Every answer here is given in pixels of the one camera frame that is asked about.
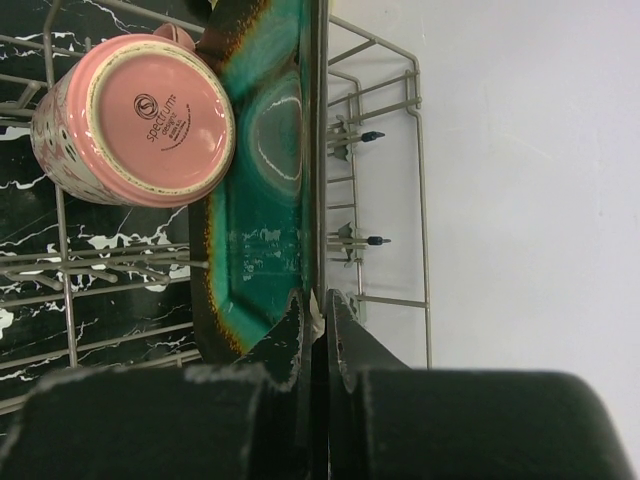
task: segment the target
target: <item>green ceramic plate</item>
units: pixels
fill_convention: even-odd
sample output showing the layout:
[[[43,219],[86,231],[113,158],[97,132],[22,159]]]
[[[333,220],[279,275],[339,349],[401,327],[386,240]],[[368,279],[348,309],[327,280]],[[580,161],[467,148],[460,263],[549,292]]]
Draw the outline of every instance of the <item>green ceramic plate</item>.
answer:
[[[312,0],[220,0],[198,45],[233,104],[237,145],[224,181],[189,207],[196,339],[230,362],[308,291]]]

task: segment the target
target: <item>white wall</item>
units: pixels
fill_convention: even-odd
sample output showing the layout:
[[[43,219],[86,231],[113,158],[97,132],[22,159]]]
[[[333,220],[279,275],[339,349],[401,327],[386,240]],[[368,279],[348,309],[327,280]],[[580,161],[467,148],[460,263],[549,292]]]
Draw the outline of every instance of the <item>white wall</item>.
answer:
[[[436,366],[578,374],[640,470],[640,2],[337,0],[334,13],[422,63]],[[399,267],[376,254],[367,289],[409,296],[420,257],[403,153],[384,160],[405,186],[363,217],[405,238]],[[394,169],[368,167],[373,198]],[[420,364],[416,313],[369,313]]]

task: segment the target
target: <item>pink mug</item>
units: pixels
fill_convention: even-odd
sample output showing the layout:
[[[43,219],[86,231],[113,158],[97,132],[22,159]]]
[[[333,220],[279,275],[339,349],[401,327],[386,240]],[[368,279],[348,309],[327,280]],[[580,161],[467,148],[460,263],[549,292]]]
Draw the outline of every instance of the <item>pink mug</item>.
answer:
[[[174,207],[204,197],[227,172],[234,140],[220,81],[171,24],[96,46],[31,120],[45,173],[75,197],[111,205]]]

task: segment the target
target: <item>dish rack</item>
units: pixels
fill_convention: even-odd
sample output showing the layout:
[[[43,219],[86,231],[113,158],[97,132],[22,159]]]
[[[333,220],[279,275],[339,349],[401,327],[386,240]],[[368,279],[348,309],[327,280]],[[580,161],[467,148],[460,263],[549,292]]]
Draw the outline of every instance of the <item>dish rack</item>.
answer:
[[[377,303],[385,305],[394,305],[399,307],[411,307],[424,311],[424,322],[426,328],[426,366],[432,366],[432,349],[431,349],[431,322],[429,308],[429,262],[428,262],[428,243],[427,243],[427,207],[426,207],[426,189],[425,189],[425,159],[424,159],[424,138],[422,116],[420,108],[422,97],[420,93],[420,65],[418,58],[403,48],[394,45],[376,35],[373,35],[362,28],[359,28],[349,22],[342,20],[336,16],[330,16],[329,22],[340,29],[351,32],[360,38],[362,43],[348,49],[332,58],[327,63],[328,77],[342,79],[351,85],[350,92],[346,95],[339,95],[335,98],[329,98],[327,107],[343,107],[343,114],[337,115],[327,120],[327,138],[326,138],[326,155],[327,157],[339,157],[347,162],[350,171],[347,175],[327,178],[327,172],[321,172],[327,185],[332,184],[349,184],[351,190],[350,201],[338,204],[327,202],[326,211],[342,211],[346,210],[351,213],[351,221],[343,225],[337,231],[327,231],[326,216],[321,220],[321,235],[326,238],[324,251],[321,253],[325,262],[342,263],[345,267],[355,270],[355,291],[346,292],[351,297],[351,306],[356,311],[361,321],[364,323],[366,317],[365,305],[367,303]],[[391,68],[389,72],[383,75],[383,79],[376,81],[370,85],[364,85],[358,76],[346,73],[342,66],[347,60],[366,63],[367,59],[363,54],[372,48],[382,48],[391,56],[391,63],[399,63],[405,65],[404,73],[394,75]],[[368,99],[371,94],[387,91],[396,97],[401,96],[400,101],[390,101],[388,104],[378,105],[375,109],[367,108]],[[404,111],[410,116],[415,123],[415,147],[417,158],[415,163],[415,173],[417,174],[417,183],[419,190],[419,210],[420,210],[420,237],[421,237],[421,280],[423,298],[419,300],[382,297],[368,295],[365,290],[366,268],[369,260],[365,257],[365,253],[370,248],[384,248],[384,244],[390,240],[378,235],[366,236],[361,232],[360,224],[360,203],[359,203],[359,181],[358,172],[361,168],[367,168],[360,162],[358,158],[358,146],[363,143],[369,143],[383,136],[383,132],[368,131],[370,121],[379,119],[392,112]]]
[[[147,10],[136,5],[125,3],[120,0],[95,0],[94,3],[126,11],[140,17],[161,23],[171,22],[195,34],[202,34],[204,29],[182,20],[178,20],[167,15],[163,15],[151,10]],[[43,26],[43,42],[37,43],[32,40],[14,38],[7,35],[0,35],[0,42],[27,47],[29,49],[41,50],[44,57],[46,82],[0,74],[0,81],[24,85],[24,90],[16,102],[6,102],[0,104],[0,116],[2,117],[22,117],[25,120],[0,119],[0,126],[29,128],[28,118],[33,114],[33,110],[27,108],[28,103],[34,95],[42,89],[50,89],[56,82],[56,72],[54,71],[54,55],[68,56],[73,59],[80,59],[92,47],[90,38],[84,41],[85,51],[78,52],[53,46],[52,27],[59,14],[63,0],[53,0],[49,8]],[[51,293],[38,296],[20,295],[14,300],[0,301],[0,309],[15,309],[25,305],[41,304],[45,302],[64,302],[64,316],[67,330],[67,348],[57,350],[42,355],[31,356],[0,363],[0,376],[3,370],[29,365],[35,362],[45,361],[50,358],[68,357],[69,367],[82,366],[79,362],[79,353],[91,351],[92,349],[118,345],[123,342],[140,340],[155,335],[166,334],[173,331],[193,330],[193,323],[186,322],[165,328],[150,329],[144,332],[135,333],[109,340],[90,343],[82,346],[77,345],[76,327],[77,320],[74,315],[74,299],[80,297],[104,295],[127,290],[137,290],[142,288],[166,287],[172,283],[189,281],[189,268],[206,268],[206,262],[193,262],[189,259],[188,243],[168,243],[162,245],[139,245],[120,248],[105,248],[95,250],[74,251],[68,245],[68,231],[65,212],[65,194],[60,187],[55,188],[55,203],[57,216],[58,244],[56,251],[34,252],[23,255],[0,256],[0,277],[5,277],[17,285],[25,283],[35,283],[41,289],[47,289]],[[167,273],[167,269],[177,266],[185,272],[182,276],[172,277]],[[136,280],[132,283],[123,283],[125,274],[129,278],[139,277],[142,281]],[[108,282],[111,286],[88,288],[79,290],[74,288],[72,277],[78,275],[93,277]],[[134,367],[181,367],[185,363],[194,362],[200,359],[200,354],[196,349],[168,355],[163,358],[141,362]],[[0,416],[18,410],[25,396],[17,396],[0,401]]]
[[[172,18],[148,9],[123,2],[121,0],[92,0],[92,3],[102,5],[104,7],[114,8],[129,12],[130,14],[139,15],[140,17],[156,21],[158,24],[171,22],[189,32],[200,35],[204,29],[198,25],[191,24],[179,19]],[[54,71],[54,55],[64,55],[73,59],[81,58],[86,52],[92,48],[92,41],[86,38],[84,41],[84,52],[73,51],[53,46],[52,27],[55,23],[56,16],[63,6],[63,0],[53,0],[49,8],[44,26],[43,26],[43,42],[42,44],[32,40],[14,38],[6,35],[0,35],[0,42],[13,44],[16,46],[27,47],[30,49],[41,50],[43,52],[46,82],[33,80],[30,78],[17,77],[0,74],[0,81],[11,82],[14,84],[24,85],[24,90],[16,102],[0,104],[0,126],[28,128],[28,118],[33,111],[29,110],[29,101],[34,95],[43,88],[51,88],[56,81]],[[346,147],[346,155],[344,161],[348,162],[351,174],[340,178],[327,178],[326,165],[319,162],[317,177],[320,185],[324,188],[320,189],[318,199],[318,235],[322,241],[318,242],[318,260],[319,265],[327,263],[345,263],[353,266],[356,277],[356,289],[353,292],[353,306],[361,315],[365,315],[364,305],[368,302],[382,303],[387,305],[397,305],[405,307],[414,307],[424,310],[424,318],[426,323],[427,336],[427,364],[431,366],[431,347],[430,347],[430,318],[429,318],[429,282],[428,282],[428,256],[427,256],[427,224],[426,224],[426,194],[424,187],[424,149],[423,149],[423,133],[422,118],[419,113],[421,107],[420,97],[420,69],[417,58],[411,53],[393,45],[390,42],[381,39],[371,33],[362,30],[338,17],[331,16],[329,22],[340,28],[343,28],[364,39],[364,43],[350,50],[343,52],[325,62],[321,67],[321,78],[327,81],[328,76],[341,78],[352,85],[351,92],[347,95],[333,98],[324,103],[321,107],[321,114],[328,118],[328,108],[334,106],[344,106],[345,112],[340,118],[331,118],[327,122],[326,132],[320,132],[320,153],[336,153],[336,149]],[[356,76],[345,73],[340,70],[341,62],[356,57],[371,47],[378,46],[392,52],[399,58],[407,61],[407,70],[401,76],[394,76],[374,85],[363,87],[362,82]],[[321,46],[319,54],[322,58],[327,58],[326,45]],[[380,91],[385,88],[402,88],[404,91],[404,100],[393,103],[382,108],[367,111],[367,97],[373,92]],[[364,131],[367,122],[383,116],[387,113],[404,110],[407,115],[415,119],[416,129],[416,145],[418,158],[416,162],[417,173],[420,179],[420,219],[421,219],[421,238],[422,238],[422,268],[424,281],[424,298],[421,300],[407,300],[401,298],[386,298],[367,295],[365,291],[365,278],[367,265],[365,252],[366,249],[377,244],[384,243],[386,239],[381,238],[361,238],[358,202],[358,158],[356,143],[366,141],[363,136],[369,132]],[[6,117],[24,118],[24,120],[7,119]],[[338,205],[326,204],[326,186],[335,183],[345,183],[351,185],[352,201]],[[188,243],[168,243],[163,245],[140,245],[122,248],[106,248],[94,250],[73,250],[68,245],[68,231],[65,212],[65,194],[56,187],[55,189],[57,230],[58,230],[58,249],[57,251],[42,251],[15,256],[0,256],[0,276],[4,276],[11,282],[32,283],[35,282],[43,289],[48,289],[50,293],[36,297],[21,297],[15,300],[1,301],[0,309],[17,308],[24,305],[35,303],[63,301],[64,316],[67,330],[67,348],[54,352],[45,353],[38,356],[12,360],[0,363],[0,375],[3,370],[27,365],[38,362],[51,357],[67,357],[69,367],[79,367],[79,353],[88,351],[92,348],[102,348],[109,345],[119,344],[130,340],[138,340],[154,335],[168,333],[178,330],[192,330],[191,322],[177,324],[171,327],[147,330],[134,335],[121,336],[110,340],[78,346],[76,338],[77,319],[74,315],[74,299],[86,296],[97,296],[119,291],[136,290],[150,287],[164,287],[172,283],[188,282],[190,277],[186,273],[189,268],[206,268],[206,262],[193,262],[189,259]],[[347,210],[351,212],[352,221],[346,225],[348,228],[338,231],[327,231],[326,213],[332,210]],[[179,277],[171,277],[167,274],[166,269],[169,266],[178,266],[185,271],[185,274]],[[132,283],[122,284],[119,280],[118,273],[139,276],[143,281],[134,281]],[[86,290],[74,289],[72,278],[74,275],[91,275],[106,282],[111,286],[88,288]],[[320,268],[318,272],[320,277],[318,285],[326,285],[324,278],[325,272]],[[323,291],[319,291],[319,300],[322,302]],[[137,363],[135,367],[164,367],[164,366],[182,366],[188,362],[198,361],[200,355],[196,349],[181,352],[179,354],[168,355],[163,358],[154,359],[147,362]],[[25,396],[18,396],[0,401],[0,416],[18,410]]]

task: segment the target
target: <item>black marble countertop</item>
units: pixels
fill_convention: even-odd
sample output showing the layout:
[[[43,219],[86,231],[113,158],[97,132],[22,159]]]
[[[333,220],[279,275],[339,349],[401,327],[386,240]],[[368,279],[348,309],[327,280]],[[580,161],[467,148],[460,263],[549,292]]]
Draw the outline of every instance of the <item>black marble countertop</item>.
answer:
[[[141,7],[198,23],[181,0],[138,0]],[[0,19],[0,34],[42,42],[47,0],[11,2]],[[53,26],[54,45],[84,49],[126,33],[151,32],[160,25],[136,15],[111,10],[91,0],[67,0]],[[55,54],[56,78],[73,59]],[[45,80],[42,52],[0,42],[0,73]],[[0,101],[15,100],[21,86],[0,82]],[[42,97],[34,99],[33,105]],[[59,251],[54,186],[33,157],[28,130],[0,127],[0,255]],[[162,245],[188,241],[186,207],[150,209],[94,205],[66,196],[68,241],[72,250]],[[165,268],[176,283],[168,286],[106,293],[73,301],[79,346],[122,338],[109,346],[78,355],[83,366],[131,365],[195,349],[192,328],[124,341],[126,337],[158,328],[191,322],[189,267]],[[144,275],[123,273],[119,282],[140,282]],[[74,275],[73,290],[108,286],[91,275]],[[0,277],[1,298],[11,301],[52,292],[35,283],[15,283]],[[26,394],[43,374],[69,365],[66,354],[48,356],[67,348],[64,301],[0,306],[0,405]],[[38,361],[15,365],[21,359]],[[0,440],[13,413],[0,415]]]

